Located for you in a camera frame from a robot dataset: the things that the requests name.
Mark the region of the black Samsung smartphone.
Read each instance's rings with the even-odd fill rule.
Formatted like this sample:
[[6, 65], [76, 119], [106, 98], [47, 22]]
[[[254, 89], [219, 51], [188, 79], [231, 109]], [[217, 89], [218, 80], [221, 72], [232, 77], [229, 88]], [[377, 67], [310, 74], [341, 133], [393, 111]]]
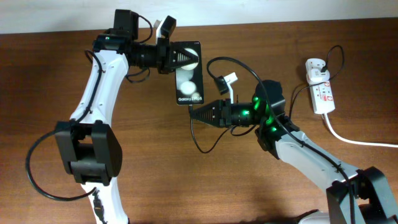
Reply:
[[176, 102], [178, 105], [204, 103], [201, 45], [199, 41], [177, 42], [179, 47], [198, 57], [198, 62], [175, 70]]

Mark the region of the white USB charger plug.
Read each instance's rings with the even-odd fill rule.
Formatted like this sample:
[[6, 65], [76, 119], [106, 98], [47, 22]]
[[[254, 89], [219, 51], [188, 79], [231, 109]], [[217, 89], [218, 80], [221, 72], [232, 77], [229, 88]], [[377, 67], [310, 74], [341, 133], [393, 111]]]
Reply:
[[310, 85], [314, 85], [317, 83], [322, 83], [322, 82], [326, 82], [330, 79], [330, 73], [328, 70], [326, 70], [325, 72], [321, 72], [321, 70], [317, 69], [317, 68], [313, 68], [310, 69], [307, 72], [307, 82]]

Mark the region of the white power strip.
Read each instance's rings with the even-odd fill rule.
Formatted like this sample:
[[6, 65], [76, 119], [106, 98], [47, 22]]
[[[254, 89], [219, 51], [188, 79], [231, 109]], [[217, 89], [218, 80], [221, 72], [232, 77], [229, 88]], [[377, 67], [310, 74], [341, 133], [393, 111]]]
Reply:
[[[310, 58], [305, 62], [305, 68], [317, 68], [322, 71], [326, 62], [320, 58]], [[334, 97], [331, 90], [330, 81], [310, 85], [310, 94], [312, 99], [313, 111], [315, 114], [327, 114], [335, 109]]]

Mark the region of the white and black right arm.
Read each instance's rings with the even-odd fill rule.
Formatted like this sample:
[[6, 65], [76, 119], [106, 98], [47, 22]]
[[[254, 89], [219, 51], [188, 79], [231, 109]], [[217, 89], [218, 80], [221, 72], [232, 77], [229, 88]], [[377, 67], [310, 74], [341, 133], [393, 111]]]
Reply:
[[328, 210], [318, 209], [290, 218], [287, 223], [397, 223], [397, 202], [377, 168], [359, 169], [312, 142], [285, 115], [279, 82], [264, 80], [249, 103], [215, 100], [189, 108], [191, 120], [217, 128], [251, 126], [260, 147], [290, 164], [326, 193]]

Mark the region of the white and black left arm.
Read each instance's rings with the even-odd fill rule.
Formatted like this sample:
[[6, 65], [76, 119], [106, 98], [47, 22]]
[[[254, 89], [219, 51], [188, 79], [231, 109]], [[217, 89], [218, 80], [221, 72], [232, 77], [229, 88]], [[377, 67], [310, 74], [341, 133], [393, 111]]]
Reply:
[[138, 41], [139, 15], [115, 12], [112, 28], [93, 42], [93, 65], [80, 104], [69, 121], [57, 123], [55, 136], [64, 168], [81, 184], [97, 223], [128, 223], [118, 190], [123, 151], [111, 128], [122, 81], [132, 66], [174, 73], [179, 105], [204, 101], [201, 45], [172, 42], [176, 20], [166, 17], [153, 45]]

